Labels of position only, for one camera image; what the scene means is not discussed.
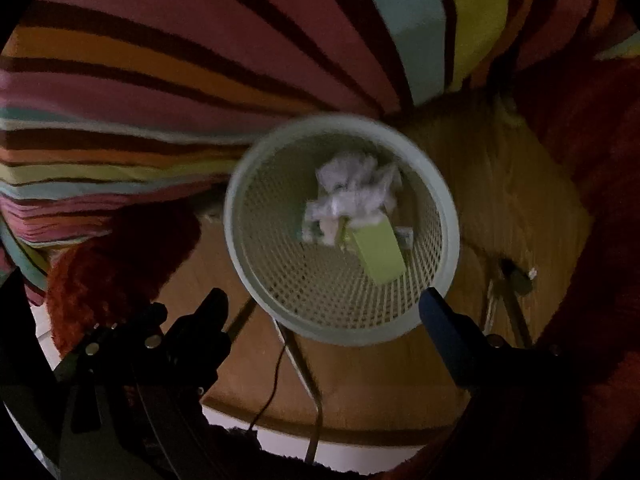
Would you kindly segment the striped colourful bed sheet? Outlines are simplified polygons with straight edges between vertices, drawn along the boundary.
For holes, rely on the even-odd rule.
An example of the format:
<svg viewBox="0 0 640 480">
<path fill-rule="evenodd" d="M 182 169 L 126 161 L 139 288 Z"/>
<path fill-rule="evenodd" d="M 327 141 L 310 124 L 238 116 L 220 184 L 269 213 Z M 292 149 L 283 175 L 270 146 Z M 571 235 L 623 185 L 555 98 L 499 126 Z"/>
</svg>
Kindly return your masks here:
<svg viewBox="0 0 640 480">
<path fill-rule="evenodd" d="M 319 112 L 382 118 L 541 62 L 639 53 L 639 0 L 1 0 L 1 270 L 223 179 Z"/>
</svg>

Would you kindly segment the white mesh waste basket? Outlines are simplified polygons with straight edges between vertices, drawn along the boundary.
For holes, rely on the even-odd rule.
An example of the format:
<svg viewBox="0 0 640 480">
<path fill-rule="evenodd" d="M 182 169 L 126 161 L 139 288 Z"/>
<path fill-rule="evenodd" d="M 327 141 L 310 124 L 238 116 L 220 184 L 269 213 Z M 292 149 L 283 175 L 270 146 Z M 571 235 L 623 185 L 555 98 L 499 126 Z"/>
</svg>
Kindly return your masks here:
<svg viewBox="0 0 640 480">
<path fill-rule="evenodd" d="M 460 252 L 456 207 L 434 162 L 397 130 L 345 114 L 289 122 L 243 156 L 224 236 L 266 312 L 345 347 L 418 326 L 422 292 L 449 289 Z"/>
</svg>

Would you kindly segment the white plastic bag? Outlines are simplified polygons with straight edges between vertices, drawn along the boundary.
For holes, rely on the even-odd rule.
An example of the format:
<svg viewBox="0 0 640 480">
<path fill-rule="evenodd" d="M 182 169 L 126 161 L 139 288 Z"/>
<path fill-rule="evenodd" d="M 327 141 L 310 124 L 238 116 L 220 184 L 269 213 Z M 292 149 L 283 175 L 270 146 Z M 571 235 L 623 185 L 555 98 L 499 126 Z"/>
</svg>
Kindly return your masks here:
<svg viewBox="0 0 640 480">
<path fill-rule="evenodd" d="M 382 211 L 388 217 L 397 207 L 396 194 L 402 189 L 400 169 L 393 162 L 378 163 L 375 193 L 337 192 L 308 200 L 299 237 L 304 243 L 340 246 L 341 218 L 359 218 Z"/>
</svg>

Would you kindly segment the green box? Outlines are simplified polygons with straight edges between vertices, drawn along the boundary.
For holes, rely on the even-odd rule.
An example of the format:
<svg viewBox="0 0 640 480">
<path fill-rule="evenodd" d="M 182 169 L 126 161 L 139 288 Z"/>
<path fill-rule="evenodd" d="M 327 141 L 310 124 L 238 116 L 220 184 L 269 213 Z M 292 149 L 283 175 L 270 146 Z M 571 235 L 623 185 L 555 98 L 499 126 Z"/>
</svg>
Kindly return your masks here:
<svg viewBox="0 0 640 480">
<path fill-rule="evenodd" d="M 386 285 L 405 273 L 404 256 L 384 212 L 341 218 L 341 228 L 340 247 L 358 258 L 373 284 Z"/>
</svg>

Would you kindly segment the white paper ball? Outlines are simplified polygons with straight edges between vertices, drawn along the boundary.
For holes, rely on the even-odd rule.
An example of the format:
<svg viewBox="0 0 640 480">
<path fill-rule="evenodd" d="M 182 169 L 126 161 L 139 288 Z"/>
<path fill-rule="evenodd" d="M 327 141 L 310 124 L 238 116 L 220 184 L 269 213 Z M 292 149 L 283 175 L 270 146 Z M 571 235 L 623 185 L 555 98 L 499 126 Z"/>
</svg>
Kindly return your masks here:
<svg viewBox="0 0 640 480">
<path fill-rule="evenodd" d="M 363 152 L 341 152 L 316 170 L 318 196 L 337 192 L 375 193 L 378 160 Z"/>
</svg>

